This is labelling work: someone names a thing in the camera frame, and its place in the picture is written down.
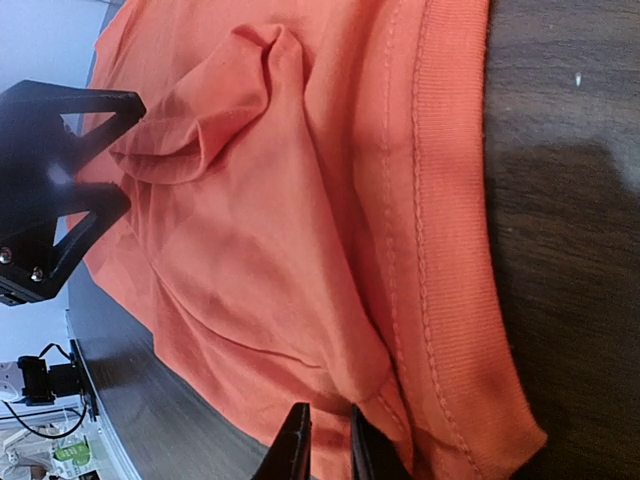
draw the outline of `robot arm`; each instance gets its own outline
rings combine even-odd
[[[63,114],[113,112],[82,137]],[[137,94],[24,81],[0,95],[0,302],[55,297],[89,248],[130,207],[112,184],[60,182],[133,127],[146,113]],[[57,245],[57,219],[88,212]]]

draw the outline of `white wall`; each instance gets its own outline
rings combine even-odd
[[[0,0],[0,91],[24,79],[86,85],[107,4],[91,0]],[[68,344],[65,291],[55,300],[0,305],[0,361]],[[62,362],[57,354],[49,363]]]

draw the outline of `orange fabric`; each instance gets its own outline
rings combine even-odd
[[[320,478],[350,477],[352,403],[417,478],[545,441],[489,257],[487,3],[129,0],[97,44],[93,87],[149,112],[79,175],[133,202],[94,279],[259,441],[310,402]]]

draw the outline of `green label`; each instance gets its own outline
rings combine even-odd
[[[84,467],[91,460],[91,449],[86,443],[76,443],[56,450],[54,457],[60,462],[72,460],[76,467]]]

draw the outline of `wood grain surface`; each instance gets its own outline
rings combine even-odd
[[[640,2],[494,1],[485,132],[505,324],[549,433],[516,477],[640,478]],[[70,296],[141,476],[249,478],[264,447],[161,365],[84,267]]]
[[[549,433],[518,478],[640,478],[640,2],[498,0],[489,45],[495,274]]]

